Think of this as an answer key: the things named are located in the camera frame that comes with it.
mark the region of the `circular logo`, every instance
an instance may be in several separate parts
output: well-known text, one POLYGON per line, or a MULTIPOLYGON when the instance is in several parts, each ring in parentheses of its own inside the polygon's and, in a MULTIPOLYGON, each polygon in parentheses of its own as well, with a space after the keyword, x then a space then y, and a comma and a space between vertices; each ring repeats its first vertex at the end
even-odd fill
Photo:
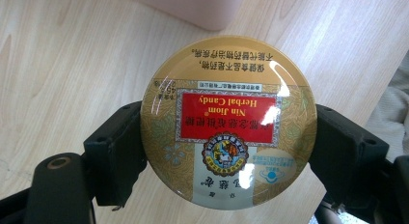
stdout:
POLYGON ((217 133, 204 143, 202 156, 207 170, 222 177, 233 176, 247 162, 248 147, 236 134, 217 133))

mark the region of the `dark object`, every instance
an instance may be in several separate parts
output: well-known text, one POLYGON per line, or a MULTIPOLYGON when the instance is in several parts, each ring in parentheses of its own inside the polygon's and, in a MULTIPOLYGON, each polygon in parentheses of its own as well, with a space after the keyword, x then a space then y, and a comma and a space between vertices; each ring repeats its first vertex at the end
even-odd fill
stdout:
MULTIPOLYGON (((82 156, 58 154, 39 164, 30 189, 0 201, 0 224, 23 223, 23 219, 30 224, 95 223, 94 197, 100 206, 123 207, 147 165, 139 132, 140 108, 139 101, 119 109, 84 142, 82 156)), ((357 216, 373 216, 376 199, 389 208, 381 210, 388 220, 401 221, 395 195, 391 198, 380 191, 393 193, 395 186, 400 207, 408 209, 409 158, 392 167, 385 163, 385 142, 328 107, 318 105, 317 111, 310 163, 328 191, 315 213, 320 223, 338 221, 331 219, 337 218, 333 210, 342 206, 357 216)))

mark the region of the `red rectangle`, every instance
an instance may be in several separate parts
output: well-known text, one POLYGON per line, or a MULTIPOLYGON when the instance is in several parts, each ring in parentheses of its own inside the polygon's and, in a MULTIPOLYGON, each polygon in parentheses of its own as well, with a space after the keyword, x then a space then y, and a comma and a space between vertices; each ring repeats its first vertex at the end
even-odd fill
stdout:
POLYGON ((180 138, 208 139, 217 132, 235 133, 245 142, 272 143, 279 115, 276 97, 182 94, 180 138))

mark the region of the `round tin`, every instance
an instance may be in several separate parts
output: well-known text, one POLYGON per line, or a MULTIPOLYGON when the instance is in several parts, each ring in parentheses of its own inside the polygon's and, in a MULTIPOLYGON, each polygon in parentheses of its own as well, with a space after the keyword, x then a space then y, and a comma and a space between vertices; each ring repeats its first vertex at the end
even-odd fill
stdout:
POLYGON ((186 46, 151 80, 141 111, 151 167, 200 206, 238 210, 289 187, 314 147, 301 71, 274 47, 224 36, 186 46))

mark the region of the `wooden surface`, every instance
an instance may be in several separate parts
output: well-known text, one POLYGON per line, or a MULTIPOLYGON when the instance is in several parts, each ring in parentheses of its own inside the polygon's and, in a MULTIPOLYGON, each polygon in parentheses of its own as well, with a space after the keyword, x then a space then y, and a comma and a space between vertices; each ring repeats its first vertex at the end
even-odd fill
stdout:
MULTIPOLYGON (((317 103, 364 125, 409 49, 409 0, 245 0, 209 32, 134 0, 0 0, 0 198, 30 186, 43 159, 83 153, 119 107, 142 99, 185 45, 229 34, 268 42, 305 73, 317 103)), ((309 167, 252 209, 185 202, 148 168, 123 210, 97 223, 307 223, 325 189, 309 167)))

